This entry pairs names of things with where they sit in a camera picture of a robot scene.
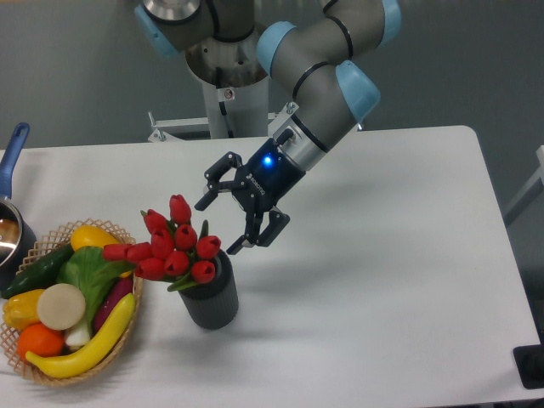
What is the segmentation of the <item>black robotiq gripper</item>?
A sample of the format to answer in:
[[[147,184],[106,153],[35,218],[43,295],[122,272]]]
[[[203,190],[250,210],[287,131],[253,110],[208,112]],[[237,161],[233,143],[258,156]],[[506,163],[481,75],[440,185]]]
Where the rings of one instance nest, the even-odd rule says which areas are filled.
[[[237,169],[235,178],[222,181],[231,169]],[[238,154],[229,151],[204,172],[205,194],[195,204],[195,210],[206,210],[220,193],[232,191],[232,196],[246,212],[246,227],[227,253],[236,255],[243,248],[269,247],[291,220],[273,206],[304,175],[305,171],[278,150],[273,139],[267,139],[245,165]],[[268,212],[269,223],[261,231],[265,212]]]

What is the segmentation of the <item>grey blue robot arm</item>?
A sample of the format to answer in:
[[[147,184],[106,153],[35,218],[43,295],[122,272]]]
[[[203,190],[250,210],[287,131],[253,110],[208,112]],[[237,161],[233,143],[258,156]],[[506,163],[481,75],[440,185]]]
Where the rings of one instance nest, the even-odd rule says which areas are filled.
[[[184,54],[201,83],[214,139],[262,136],[248,159],[229,152],[205,174],[206,209],[229,192],[246,214],[229,248],[267,247],[289,222],[278,201],[377,105],[380,93],[354,57],[390,41],[395,1],[324,1],[300,29],[262,27],[251,1],[141,1],[134,13],[161,54]]]

